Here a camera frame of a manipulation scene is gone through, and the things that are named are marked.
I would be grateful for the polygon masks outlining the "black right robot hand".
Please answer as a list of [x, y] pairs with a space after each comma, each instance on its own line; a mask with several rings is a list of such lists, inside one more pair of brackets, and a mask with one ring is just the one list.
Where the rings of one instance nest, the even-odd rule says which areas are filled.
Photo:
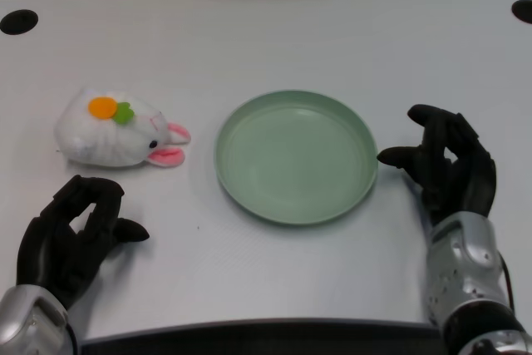
[[495, 162], [460, 113], [414, 105], [407, 115], [424, 128], [418, 146], [381, 151], [384, 165], [404, 170], [421, 187], [421, 203], [431, 224], [461, 211], [487, 217], [496, 193]]

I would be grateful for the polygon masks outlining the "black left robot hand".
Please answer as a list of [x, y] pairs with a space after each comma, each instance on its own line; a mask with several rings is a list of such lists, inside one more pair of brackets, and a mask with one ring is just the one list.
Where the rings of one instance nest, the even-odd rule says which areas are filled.
[[69, 309], [112, 250], [150, 237], [141, 224], [119, 216], [123, 195], [115, 181], [72, 177], [28, 225], [17, 254], [16, 284], [43, 287]]

